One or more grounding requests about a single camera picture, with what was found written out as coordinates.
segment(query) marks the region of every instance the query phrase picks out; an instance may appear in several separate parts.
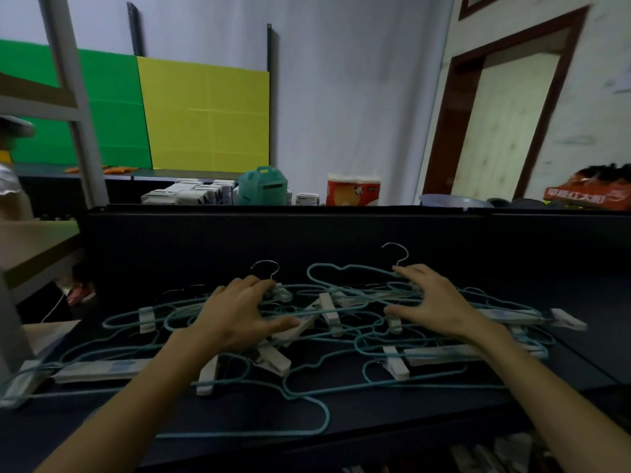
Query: hand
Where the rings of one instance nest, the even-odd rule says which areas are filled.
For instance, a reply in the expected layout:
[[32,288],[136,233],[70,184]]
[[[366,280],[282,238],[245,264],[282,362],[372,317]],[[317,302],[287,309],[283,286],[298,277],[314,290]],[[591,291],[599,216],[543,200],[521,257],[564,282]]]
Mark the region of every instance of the hand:
[[388,305],[384,313],[404,318],[439,334],[472,341],[481,329],[493,329],[495,324],[474,309],[446,279],[423,264],[392,268],[418,284],[424,299],[417,307]]
[[182,329],[187,342],[193,342],[198,355],[208,361],[218,352],[245,350],[272,334],[296,327],[295,317],[264,320],[259,313],[259,302],[275,283],[248,276],[217,287],[193,325]]

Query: green board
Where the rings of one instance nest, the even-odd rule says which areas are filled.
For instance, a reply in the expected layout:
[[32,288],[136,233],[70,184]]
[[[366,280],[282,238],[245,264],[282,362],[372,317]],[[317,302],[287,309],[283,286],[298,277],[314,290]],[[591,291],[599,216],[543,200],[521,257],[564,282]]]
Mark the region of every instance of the green board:
[[[92,120],[105,165],[152,166],[135,56],[79,50]],[[0,71],[57,86],[48,46],[0,40]],[[15,162],[75,164],[67,123],[31,119],[36,135],[21,139],[12,151]]]

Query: white curtain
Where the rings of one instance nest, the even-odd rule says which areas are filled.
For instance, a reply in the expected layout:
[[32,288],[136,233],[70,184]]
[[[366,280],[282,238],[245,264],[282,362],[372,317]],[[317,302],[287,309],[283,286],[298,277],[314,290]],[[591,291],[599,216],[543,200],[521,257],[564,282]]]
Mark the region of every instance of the white curtain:
[[[148,56],[247,69],[266,69],[272,23],[271,157],[290,189],[324,197],[327,173],[376,175],[381,204],[414,201],[453,0],[68,1],[79,47],[130,53],[131,1]],[[45,42],[35,0],[0,7],[3,37],[37,42],[35,21]]]

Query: metal hook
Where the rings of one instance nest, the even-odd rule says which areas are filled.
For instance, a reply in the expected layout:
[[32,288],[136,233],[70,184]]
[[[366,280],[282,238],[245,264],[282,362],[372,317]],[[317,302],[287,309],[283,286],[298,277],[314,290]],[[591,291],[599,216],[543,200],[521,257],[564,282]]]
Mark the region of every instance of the metal hook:
[[275,260],[267,260],[267,259],[266,259],[266,260],[258,260],[257,262],[254,262],[254,264],[252,264],[252,267],[250,267],[250,270],[254,269],[254,268],[255,268],[257,265],[259,265],[261,262],[273,262],[273,263],[275,263],[275,264],[276,264],[276,270],[275,270],[275,271],[273,271],[273,272],[270,274],[270,276],[269,276],[272,280],[274,280],[274,276],[275,276],[275,275],[278,273],[278,271],[280,270],[280,264],[279,264],[278,262],[276,262]]
[[404,246],[402,246],[401,244],[397,244],[396,242],[386,242],[385,244],[383,244],[383,246],[381,246],[381,248],[383,249],[387,245],[397,245],[397,246],[401,247],[405,251],[405,257],[403,257],[403,259],[399,259],[399,260],[396,261],[397,266],[399,265],[399,262],[403,262],[404,260],[406,260],[409,257],[408,250]]

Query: teal container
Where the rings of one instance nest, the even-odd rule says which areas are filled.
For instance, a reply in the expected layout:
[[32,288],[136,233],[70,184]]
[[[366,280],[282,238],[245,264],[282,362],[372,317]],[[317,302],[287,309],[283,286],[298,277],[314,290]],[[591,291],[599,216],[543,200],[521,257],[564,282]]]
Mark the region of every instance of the teal container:
[[239,178],[240,206],[286,206],[287,179],[278,169],[259,166]]

